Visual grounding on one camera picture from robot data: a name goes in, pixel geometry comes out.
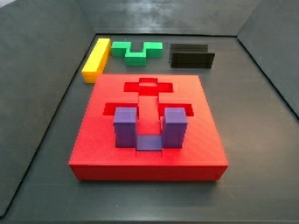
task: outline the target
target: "yellow bar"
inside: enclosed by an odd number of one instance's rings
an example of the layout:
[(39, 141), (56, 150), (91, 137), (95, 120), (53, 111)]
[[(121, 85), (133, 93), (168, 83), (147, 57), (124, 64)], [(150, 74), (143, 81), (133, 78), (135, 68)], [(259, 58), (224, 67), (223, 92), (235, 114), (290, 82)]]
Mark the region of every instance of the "yellow bar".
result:
[(81, 74), (87, 83), (95, 83), (99, 75), (103, 74), (108, 62), (109, 50), (109, 38), (100, 38), (81, 69)]

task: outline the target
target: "green t-shaped block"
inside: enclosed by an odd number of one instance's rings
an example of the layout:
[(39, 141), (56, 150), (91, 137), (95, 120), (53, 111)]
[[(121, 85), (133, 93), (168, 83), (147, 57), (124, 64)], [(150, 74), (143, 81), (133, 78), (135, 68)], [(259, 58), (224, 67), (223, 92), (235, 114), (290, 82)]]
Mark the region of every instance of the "green t-shaped block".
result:
[(141, 52), (131, 52), (125, 50), (125, 65), (128, 67), (144, 67), (146, 66), (146, 49)]
[(147, 58), (163, 57), (164, 45), (162, 42), (144, 42), (144, 49)]
[(127, 49), (131, 49), (132, 42), (115, 41), (111, 46), (111, 53), (113, 57), (125, 57)]

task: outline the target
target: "red base plate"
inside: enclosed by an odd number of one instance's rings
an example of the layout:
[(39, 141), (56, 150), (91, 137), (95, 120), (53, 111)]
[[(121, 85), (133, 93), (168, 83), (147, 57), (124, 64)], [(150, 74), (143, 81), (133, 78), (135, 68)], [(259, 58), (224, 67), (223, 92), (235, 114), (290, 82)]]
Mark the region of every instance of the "red base plate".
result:
[[(154, 81), (160, 83), (158, 92)], [(139, 107), (140, 95), (152, 96), (159, 101), (158, 126), (163, 120), (164, 107), (186, 108), (188, 127), (182, 149), (136, 151), (135, 148), (116, 148), (115, 108)], [(147, 111), (147, 114), (154, 111), (146, 108), (137, 110), (139, 113)], [(139, 121), (137, 130), (156, 134), (156, 122), (152, 128), (148, 127), (148, 122), (156, 115), (139, 117), (143, 121)], [(69, 167), (79, 180), (218, 180), (228, 167), (228, 160), (199, 77), (100, 75), (80, 126)]]

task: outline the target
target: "black rectangular block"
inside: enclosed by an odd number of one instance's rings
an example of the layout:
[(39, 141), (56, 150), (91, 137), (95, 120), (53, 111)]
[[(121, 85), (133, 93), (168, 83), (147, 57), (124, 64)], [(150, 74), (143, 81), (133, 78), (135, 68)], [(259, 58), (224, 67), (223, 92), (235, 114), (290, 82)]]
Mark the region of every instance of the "black rectangular block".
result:
[(172, 68), (211, 68), (215, 52), (208, 45), (171, 44)]

